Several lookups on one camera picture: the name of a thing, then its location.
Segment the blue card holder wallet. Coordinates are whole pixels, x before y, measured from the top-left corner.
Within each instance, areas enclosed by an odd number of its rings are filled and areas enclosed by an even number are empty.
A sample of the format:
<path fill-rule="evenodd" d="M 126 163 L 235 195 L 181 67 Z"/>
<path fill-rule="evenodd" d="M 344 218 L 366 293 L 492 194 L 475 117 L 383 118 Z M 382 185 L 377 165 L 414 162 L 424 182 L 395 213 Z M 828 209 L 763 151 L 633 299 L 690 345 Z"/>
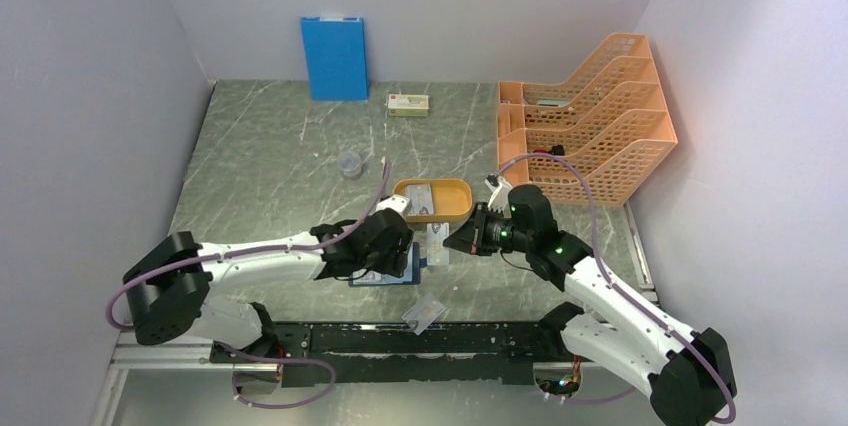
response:
<path fill-rule="evenodd" d="M 403 264 L 397 263 L 396 270 L 368 270 L 358 272 L 347 281 L 350 287 L 386 287 L 418 285 L 425 261 L 420 254 L 420 244 L 413 241 L 409 246 Z"/>

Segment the white VIP credit card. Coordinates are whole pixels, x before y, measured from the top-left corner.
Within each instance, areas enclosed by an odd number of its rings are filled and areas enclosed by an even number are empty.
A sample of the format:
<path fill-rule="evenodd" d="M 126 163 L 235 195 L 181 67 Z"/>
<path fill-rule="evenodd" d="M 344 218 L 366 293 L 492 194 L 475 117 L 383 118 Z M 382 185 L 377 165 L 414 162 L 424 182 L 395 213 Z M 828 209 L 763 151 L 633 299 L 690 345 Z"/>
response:
<path fill-rule="evenodd" d="M 430 216 L 435 212 L 432 187 L 429 183 L 407 185 L 404 193 L 410 199 L 411 216 Z"/>

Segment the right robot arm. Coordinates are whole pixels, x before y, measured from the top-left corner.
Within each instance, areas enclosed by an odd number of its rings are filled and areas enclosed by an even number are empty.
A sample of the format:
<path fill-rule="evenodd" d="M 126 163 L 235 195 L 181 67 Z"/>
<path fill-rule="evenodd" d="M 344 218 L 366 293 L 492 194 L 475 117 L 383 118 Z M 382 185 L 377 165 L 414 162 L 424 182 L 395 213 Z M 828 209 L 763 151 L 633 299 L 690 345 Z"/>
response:
<path fill-rule="evenodd" d="M 559 228 L 540 188 L 512 189 L 503 208 L 477 203 L 443 244 L 476 256 L 521 253 L 538 277 L 577 299 L 539 335 L 548 358 L 572 353 L 604 367 L 645 395 L 665 425 L 734 420 L 736 385 L 723 336 L 695 330 L 621 281 L 599 253 Z"/>

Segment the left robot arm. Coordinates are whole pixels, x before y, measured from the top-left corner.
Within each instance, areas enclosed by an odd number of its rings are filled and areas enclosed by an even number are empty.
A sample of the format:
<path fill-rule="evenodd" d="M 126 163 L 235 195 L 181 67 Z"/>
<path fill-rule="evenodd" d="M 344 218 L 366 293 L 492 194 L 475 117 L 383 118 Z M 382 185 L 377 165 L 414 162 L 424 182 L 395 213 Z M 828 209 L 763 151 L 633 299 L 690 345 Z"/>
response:
<path fill-rule="evenodd" d="M 392 208 L 254 243 L 201 243 L 183 231 L 166 237 L 131 267 L 120 294 L 141 345 L 196 336 L 261 362 L 277 346 L 269 313 L 259 303 L 233 303 L 227 295 L 276 281 L 342 279 L 365 271 L 399 277 L 412 237 L 403 214 Z"/>

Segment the orange oval tray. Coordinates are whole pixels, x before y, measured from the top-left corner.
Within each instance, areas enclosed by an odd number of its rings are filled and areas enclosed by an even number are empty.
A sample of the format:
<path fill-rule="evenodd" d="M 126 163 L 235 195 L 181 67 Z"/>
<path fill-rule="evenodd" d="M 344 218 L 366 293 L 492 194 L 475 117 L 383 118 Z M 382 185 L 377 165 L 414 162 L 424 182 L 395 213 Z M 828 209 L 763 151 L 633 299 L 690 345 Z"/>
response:
<path fill-rule="evenodd" d="M 435 212 L 430 216 L 407 216 L 410 223 L 457 223 L 466 220 L 473 208 L 470 185 L 458 178 L 410 178 L 397 182 L 393 193 L 405 196 L 407 185 L 429 183 L 432 187 Z"/>

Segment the small clear plastic cup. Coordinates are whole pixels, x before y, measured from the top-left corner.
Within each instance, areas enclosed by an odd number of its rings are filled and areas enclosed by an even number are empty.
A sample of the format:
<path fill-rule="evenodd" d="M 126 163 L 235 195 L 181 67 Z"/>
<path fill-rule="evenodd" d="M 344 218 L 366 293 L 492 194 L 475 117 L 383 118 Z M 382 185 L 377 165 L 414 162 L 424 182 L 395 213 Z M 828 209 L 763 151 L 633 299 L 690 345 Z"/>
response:
<path fill-rule="evenodd" d="M 356 151 L 342 151 L 337 158 L 337 163 L 340 173 L 345 179 L 358 179 L 362 174 L 362 157 Z"/>

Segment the red black item in rack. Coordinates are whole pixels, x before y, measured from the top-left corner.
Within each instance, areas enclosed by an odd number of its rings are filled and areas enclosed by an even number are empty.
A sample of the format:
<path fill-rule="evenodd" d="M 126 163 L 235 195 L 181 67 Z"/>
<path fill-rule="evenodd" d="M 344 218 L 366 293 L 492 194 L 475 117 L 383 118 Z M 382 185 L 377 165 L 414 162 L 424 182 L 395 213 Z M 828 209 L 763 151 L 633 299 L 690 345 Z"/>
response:
<path fill-rule="evenodd" d="M 553 156 L 564 156 L 566 153 L 565 147 L 562 144 L 556 144 L 548 149 L 535 148 L 533 153 L 548 154 Z"/>

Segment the small red white box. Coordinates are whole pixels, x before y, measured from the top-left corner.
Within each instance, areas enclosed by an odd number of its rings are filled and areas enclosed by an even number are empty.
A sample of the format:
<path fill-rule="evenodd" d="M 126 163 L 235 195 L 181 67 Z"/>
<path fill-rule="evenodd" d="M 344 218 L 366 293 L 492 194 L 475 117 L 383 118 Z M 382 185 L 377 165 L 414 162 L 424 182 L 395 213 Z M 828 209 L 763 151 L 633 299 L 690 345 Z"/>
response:
<path fill-rule="evenodd" d="M 427 117 L 430 112 L 428 95 L 389 94 L 386 107 L 390 117 Z"/>

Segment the orange mesh file rack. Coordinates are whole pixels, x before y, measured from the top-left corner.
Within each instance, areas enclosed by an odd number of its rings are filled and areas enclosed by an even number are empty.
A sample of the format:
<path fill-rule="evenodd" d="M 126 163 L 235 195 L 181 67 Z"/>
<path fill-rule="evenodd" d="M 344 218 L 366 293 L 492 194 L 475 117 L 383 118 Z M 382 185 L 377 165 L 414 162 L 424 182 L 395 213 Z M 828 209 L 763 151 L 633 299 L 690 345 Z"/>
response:
<path fill-rule="evenodd" d="M 496 163 L 553 202 L 622 206 L 677 146 L 647 36 L 613 33 L 565 81 L 501 81 Z M 562 144 L 564 156 L 533 153 Z"/>

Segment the blue folder box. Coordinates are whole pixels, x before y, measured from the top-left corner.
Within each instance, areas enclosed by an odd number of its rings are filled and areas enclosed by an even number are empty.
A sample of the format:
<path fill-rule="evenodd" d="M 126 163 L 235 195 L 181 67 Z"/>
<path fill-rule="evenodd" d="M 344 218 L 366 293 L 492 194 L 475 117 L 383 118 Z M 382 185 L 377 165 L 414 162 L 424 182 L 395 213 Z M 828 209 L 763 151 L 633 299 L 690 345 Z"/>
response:
<path fill-rule="evenodd" d="M 365 101 L 369 96 L 362 17 L 301 17 L 308 83 L 314 101 Z"/>

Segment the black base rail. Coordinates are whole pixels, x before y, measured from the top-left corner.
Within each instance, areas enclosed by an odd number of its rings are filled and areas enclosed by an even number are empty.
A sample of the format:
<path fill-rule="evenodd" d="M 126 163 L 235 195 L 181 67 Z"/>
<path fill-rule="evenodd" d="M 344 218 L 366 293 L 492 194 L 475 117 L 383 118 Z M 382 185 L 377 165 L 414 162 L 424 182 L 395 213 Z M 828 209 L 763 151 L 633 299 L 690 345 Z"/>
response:
<path fill-rule="evenodd" d="M 247 364 L 250 356 L 288 359 L 284 387 L 327 382 L 498 380 L 536 385 L 569 370 L 573 356 L 545 321 L 436 322 L 421 334 L 404 323 L 277 322 L 244 348 L 244 357 L 215 342 L 213 364 Z"/>

